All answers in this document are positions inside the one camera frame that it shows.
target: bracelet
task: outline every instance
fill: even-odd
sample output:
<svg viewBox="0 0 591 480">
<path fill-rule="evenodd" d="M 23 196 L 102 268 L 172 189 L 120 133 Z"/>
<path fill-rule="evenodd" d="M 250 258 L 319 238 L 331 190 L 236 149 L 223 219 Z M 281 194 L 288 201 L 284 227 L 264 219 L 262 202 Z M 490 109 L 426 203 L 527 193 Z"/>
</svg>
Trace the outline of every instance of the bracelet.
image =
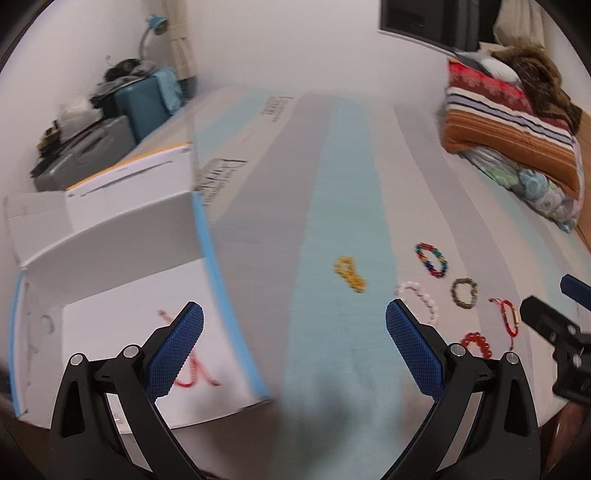
<svg viewBox="0 0 591 480">
<path fill-rule="evenodd" d="M 399 284 L 396 288 L 396 296 L 400 298 L 400 300 L 402 301 L 404 301 L 404 297 L 402 296 L 402 294 L 406 289 L 414 291 L 415 295 L 423 301 L 425 306 L 429 309 L 430 313 L 430 322 L 428 323 L 428 325 L 435 325 L 437 323 L 437 318 L 439 316 L 439 309 L 437 308 L 435 300 L 431 298 L 431 295 L 426 293 L 419 283 L 407 281 Z"/>
<path fill-rule="evenodd" d="M 514 348 L 514 339 L 517 335 L 519 335 L 519 317 L 517 316 L 517 310 L 513 306 L 513 304 L 509 300 L 501 300 L 501 299 L 488 299 L 488 301 L 493 301 L 496 303 L 499 308 L 501 309 L 501 316 L 503 317 L 503 323 L 505 324 L 505 330 L 511 337 L 511 348 L 509 351 L 511 352 Z M 511 330 L 509 326 L 509 320 L 507 320 L 507 313 L 505 312 L 505 306 L 508 306 L 511 309 L 511 314 L 513 315 L 513 325 L 515 331 Z"/>
<path fill-rule="evenodd" d="M 433 255 L 435 255 L 435 257 L 439 260 L 439 263 L 441 264 L 441 270 L 435 269 L 433 264 L 423 253 L 423 250 L 431 252 Z M 445 273 L 447 272 L 447 260 L 437 248 L 429 244 L 420 243 L 416 245 L 414 251 L 418 256 L 418 259 L 421 262 L 423 262 L 423 265 L 425 265 L 425 268 L 433 277 L 443 278 L 445 276 Z"/>
<path fill-rule="evenodd" d="M 470 295 L 472 296 L 470 303 L 466 303 L 465 301 L 461 301 L 459 298 L 457 298 L 457 286 L 463 283 L 470 285 Z M 476 305 L 476 300 L 478 299 L 478 283 L 476 283 L 471 278 L 458 278 L 454 280 L 452 284 L 452 299 L 453 303 L 455 303 L 458 307 L 466 310 L 474 308 Z"/>
<path fill-rule="evenodd" d="M 470 332 L 461 341 L 464 348 L 468 348 L 468 345 L 475 343 L 480 348 L 483 358 L 492 357 L 491 346 L 487 343 L 486 338 L 480 334 L 480 332 Z"/>
<path fill-rule="evenodd" d="M 367 282 L 357 273 L 353 257 L 339 257 L 335 262 L 335 272 L 338 273 L 357 293 L 363 293 Z"/>
</svg>

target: window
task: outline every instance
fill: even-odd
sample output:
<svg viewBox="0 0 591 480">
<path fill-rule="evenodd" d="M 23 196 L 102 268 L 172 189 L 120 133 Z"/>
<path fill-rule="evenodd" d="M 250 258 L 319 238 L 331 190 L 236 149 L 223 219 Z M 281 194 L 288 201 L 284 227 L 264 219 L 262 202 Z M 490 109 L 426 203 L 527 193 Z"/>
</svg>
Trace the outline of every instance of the window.
<svg viewBox="0 0 591 480">
<path fill-rule="evenodd" d="M 381 28 L 437 46 L 477 50 L 494 43 L 501 0 L 382 0 Z"/>
</svg>

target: open box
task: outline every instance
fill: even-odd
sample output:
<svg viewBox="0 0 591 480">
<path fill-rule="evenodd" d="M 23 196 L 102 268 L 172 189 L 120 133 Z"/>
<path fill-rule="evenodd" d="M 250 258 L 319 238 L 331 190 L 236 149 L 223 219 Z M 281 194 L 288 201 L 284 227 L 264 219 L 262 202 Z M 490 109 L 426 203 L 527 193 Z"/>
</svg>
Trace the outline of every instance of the open box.
<svg viewBox="0 0 591 480">
<path fill-rule="evenodd" d="M 142 345 L 188 301 L 203 333 L 168 396 L 170 428 L 226 416 L 267 398 L 232 313 L 188 144 L 118 164 L 68 192 L 8 197 L 4 213 L 21 267 L 11 314 L 9 367 L 16 415 L 48 428 L 61 376 Z M 122 433 L 129 427 L 109 398 Z"/>
</svg>

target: white wall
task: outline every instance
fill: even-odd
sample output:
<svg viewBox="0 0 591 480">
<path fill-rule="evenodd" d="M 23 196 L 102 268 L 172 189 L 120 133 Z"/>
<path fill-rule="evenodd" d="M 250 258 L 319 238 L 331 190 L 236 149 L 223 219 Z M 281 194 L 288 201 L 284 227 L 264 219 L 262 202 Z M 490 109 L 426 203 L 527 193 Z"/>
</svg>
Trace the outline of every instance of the white wall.
<svg viewBox="0 0 591 480">
<path fill-rule="evenodd" d="M 136 58 L 145 29 L 144 0 L 55 0 L 33 23 L 0 73 L 0 198 L 34 191 L 35 146 L 58 107 L 87 95 L 111 63 Z M 17 265 L 0 222 L 0 362 Z"/>
<path fill-rule="evenodd" d="M 187 0 L 200 91 L 225 85 L 384 96 L 436 110 L 446 56 L 378 33 L 379 0 Z"/>
<path fill-rule="evenodd" d="M 558 25 L 544 12 L 546 50 L 563 77 L 563 89 L 573 102 L 591 113 L 591 77 Z"/>
</svg>

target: bed sheet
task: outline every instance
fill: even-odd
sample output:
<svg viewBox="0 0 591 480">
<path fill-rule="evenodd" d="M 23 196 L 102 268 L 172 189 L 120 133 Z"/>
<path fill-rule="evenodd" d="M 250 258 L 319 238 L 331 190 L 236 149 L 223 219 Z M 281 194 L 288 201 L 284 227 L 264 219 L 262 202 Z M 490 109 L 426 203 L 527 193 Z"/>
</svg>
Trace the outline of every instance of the bed sheet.
<svg viewBox="0 0 591 480">
<path fill-rule="evenodd" d="M 396 460 L 431 404 L 385 329 L 401 282 L 431 295 L 446 342 L 480 332 L 493 358 L 511 338 L 492 297 L 519 305 L 533 294 L 591 330 L 589 312 L 559 287 L 567 273 L 591 281 L 580 239 L 446 153 L 432 114 L 382 100 L 235 87 L 197 98 L 190 112 L 217 261 L 278 400 L 253 478 L 380 478 Z M 443 278 L 417 258 L 420 242 L 446 257 Z M 355 259 L 363 293 L 335 273 L 341 256 Z M 464 277 L 478 283 L 470 310 L 450 294 Z M 428 321 L 420 301 L 409 304 Z M 551 348 L 521 325 L 515 352 L 542 424 L 563 405 L 551 391 Z M 191 436 L 180 435 L 185 448 Z"/>
</svg>

